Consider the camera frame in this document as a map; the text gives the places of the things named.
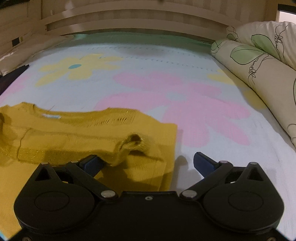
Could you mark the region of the mustard yellow knit sweater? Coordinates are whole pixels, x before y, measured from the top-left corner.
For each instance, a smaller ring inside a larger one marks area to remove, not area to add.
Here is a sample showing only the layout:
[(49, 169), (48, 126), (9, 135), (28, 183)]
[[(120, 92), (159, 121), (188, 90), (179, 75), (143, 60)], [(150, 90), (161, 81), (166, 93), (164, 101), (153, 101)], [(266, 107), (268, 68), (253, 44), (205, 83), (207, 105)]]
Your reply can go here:
[(175, 163), (177, 126), (138, 110), (58, 112), (31, 103), (1, 107), (1, 233), (20, 230), (17, 195), (42, 162), (64, 165), (89, 155), (104, 160), (96, 179), (116, 192), (166, 191)]

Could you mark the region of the floral pastel bed blanket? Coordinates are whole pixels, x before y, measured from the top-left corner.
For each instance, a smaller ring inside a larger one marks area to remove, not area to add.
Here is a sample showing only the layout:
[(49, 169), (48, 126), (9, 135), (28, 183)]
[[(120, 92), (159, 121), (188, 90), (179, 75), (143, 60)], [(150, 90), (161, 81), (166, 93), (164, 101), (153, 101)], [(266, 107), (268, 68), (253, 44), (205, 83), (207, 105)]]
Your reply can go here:
[(210, 54), (182, 37), (109, 32), (76, 35), (30, 57), (1, 105), (60, 111), (140, 110), (178, 127), (170, 189), (201, 180), (196, 152), (235, 166), (258, 162), (285, 204), (279, 230), (295, 238), (295, 148), (256, 93)]

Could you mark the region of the dark maroon folded garment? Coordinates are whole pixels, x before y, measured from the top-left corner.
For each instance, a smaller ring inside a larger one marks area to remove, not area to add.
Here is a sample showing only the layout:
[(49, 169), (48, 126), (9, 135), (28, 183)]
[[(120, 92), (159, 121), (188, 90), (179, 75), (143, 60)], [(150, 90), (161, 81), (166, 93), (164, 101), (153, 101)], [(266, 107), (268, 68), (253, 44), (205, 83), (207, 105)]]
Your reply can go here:
[(27, 69), (29, 65), (23, 65), (19, 68), (15, 69), (14, 71), (6, 74), (5, 76), (0, 77), (0, 94), (4, 93), (4, 91), (20, 76), (22, 75)]

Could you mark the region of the white pillow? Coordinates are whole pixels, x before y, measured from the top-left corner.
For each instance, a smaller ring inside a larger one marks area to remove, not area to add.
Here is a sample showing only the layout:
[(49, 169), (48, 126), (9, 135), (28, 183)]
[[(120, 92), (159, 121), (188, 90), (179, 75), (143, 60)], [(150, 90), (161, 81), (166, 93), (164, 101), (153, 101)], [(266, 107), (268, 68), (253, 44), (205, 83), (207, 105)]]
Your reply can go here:
[(33, 34), (29, 39), (15, 46), (10, 51), (1, 55), (1, 76), (5, 76), (20, 67), (29, 58), (46, 49), (70, 41), (73, 35), (50, 36)]

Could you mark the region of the rolled floral comforter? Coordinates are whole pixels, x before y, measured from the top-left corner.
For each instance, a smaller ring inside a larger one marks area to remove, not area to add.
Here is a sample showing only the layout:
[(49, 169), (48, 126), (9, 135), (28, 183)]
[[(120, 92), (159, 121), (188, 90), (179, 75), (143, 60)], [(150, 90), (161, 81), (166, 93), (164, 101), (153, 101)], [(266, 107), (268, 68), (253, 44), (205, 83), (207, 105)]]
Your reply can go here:
[(211, 54), (257, 93), (295, 143), (295, 24), (229, 26)]

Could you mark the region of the beige wooden headboard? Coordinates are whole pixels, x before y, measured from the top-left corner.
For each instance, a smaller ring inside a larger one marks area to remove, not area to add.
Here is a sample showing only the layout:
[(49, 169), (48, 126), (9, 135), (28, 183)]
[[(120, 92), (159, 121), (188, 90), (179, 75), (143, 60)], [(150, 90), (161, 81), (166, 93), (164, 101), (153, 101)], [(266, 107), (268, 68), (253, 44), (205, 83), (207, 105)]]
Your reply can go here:
[(224, 38), (228, 26), (262, 21), (266, 1), (42, 1), (49, 35), (102, 30)]

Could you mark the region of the black wall socket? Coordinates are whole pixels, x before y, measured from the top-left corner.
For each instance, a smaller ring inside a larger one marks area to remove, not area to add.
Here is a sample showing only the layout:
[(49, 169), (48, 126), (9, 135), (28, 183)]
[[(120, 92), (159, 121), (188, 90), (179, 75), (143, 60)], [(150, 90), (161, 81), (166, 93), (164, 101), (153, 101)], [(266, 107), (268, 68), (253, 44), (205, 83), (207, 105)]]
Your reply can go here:
[(11, 44), (13, 47), (15, 47), (16, 45), (20, 44), (22, 41), (23, 41), (22, 37), (17, 37), (11, 41)]

